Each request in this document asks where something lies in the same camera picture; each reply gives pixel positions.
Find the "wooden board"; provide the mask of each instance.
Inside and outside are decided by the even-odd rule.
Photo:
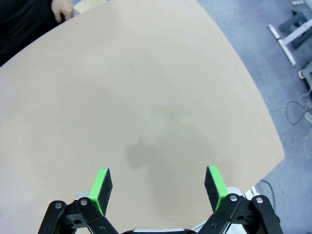
[[[107,217],[192,228],[208,164],[246,191],[283,158],[253,80],[195,0],[113,0],[0,69],[0,229],[37,233],[109,167]]]

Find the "cable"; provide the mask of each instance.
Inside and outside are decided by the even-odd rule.
[[[305,97],[305,96],[310,95],[311,91],[312,91],[312,85],[310,86],[310,90],[309,90],[306,94],[303,94],[303,95],[301,95],[301,96],[299,97],[299,103],[300,103],[301,106],[304,106],[305,109],[311,104],[311,101],[308,99],[308,102],[302,103],[302,102],[301,102],[301,99],[302,99],[302,97]]]
[[[300,107],[305,111],[305,112],[300,116],[300,118],[299,118],[297,121],[295,121],[295,122],[291,122],[290,119],[289,119],[289,115],[288,115],[288,106],[289,106],[291,103],[300,106]],[[310,103],[311,103],[311,102],[308,100],[308,103],[306,103],[306,104],[305,104],[305,107],[304,107],[300,102],[297,102],[297,101],[289,101],[289,102],[287,102],[286,107],[285,107],[285,113],[286,113],[287,121],[288,121],[291,125],[296,125],[297,123],[299,123],[299,122],[302,120],[302,118],[304,117],[305,113],[307,113],[307,112],[312,112],[312,110],[308,110],[308,111],[306,110],[306,107],[307,107],[308,105],[310,105]]]
[[[274,194],[272,185],[264,179],[260,180],[260,182],[266,183],[270,187],[271,192],[272,192],[272,197],[273,197],[273,210],[276,211],[275,194]]]

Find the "green gripper pad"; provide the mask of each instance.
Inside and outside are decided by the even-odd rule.
[[[216,166],[208,166],[205,177],[205,187],[213,212],[218,209],[221,202],[229,194],[223,179]]]
[[[113,188],[108,168],[101,169],[94,181],[89,198],[95,203],[98,210],[105,216],[108,200]]]

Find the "white metal frame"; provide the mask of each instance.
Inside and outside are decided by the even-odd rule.
[[[284,50],[286,56],[288,57],[289,61],[293,66],[296,65],[296,61],[293,58],[293,55],[291,54],[290,50],[287,48],[287,45],[291,43],[293,40],[295,40],[297,37],[302,35],[304,32],[306,32],[309,28],[312,27],[312,19],[302,24],[300,27],[298,27],[296,30],[294,30],[292,33],[290,33],[287,37],[282,39],[276,29],[273,27],[272,24],[268,25],[268,28],[274,35],[274,37],[277,39],[278,43]]]

